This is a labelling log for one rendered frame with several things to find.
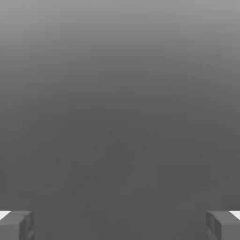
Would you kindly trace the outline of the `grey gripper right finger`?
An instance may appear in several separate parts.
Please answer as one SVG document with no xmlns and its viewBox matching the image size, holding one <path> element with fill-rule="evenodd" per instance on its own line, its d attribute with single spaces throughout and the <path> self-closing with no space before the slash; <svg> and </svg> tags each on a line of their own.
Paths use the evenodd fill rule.
<svg viewBox="0 0 240 240">
<path fill-rule="evenodd" d="M 210 240 L 240 240 L 240 210 L 207 211 L 205 223 Z"/>
</svg>

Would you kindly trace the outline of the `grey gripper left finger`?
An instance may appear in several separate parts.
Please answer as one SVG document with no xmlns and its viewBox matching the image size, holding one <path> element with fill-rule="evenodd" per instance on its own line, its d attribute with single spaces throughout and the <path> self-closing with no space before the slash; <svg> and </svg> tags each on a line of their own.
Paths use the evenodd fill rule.
<svg viewBox="0 0 240 240">
<path fill-rule="evenodd" d="M 35 213 L 0 210 L 0 240 L 35 240 Z"/>
</svg>

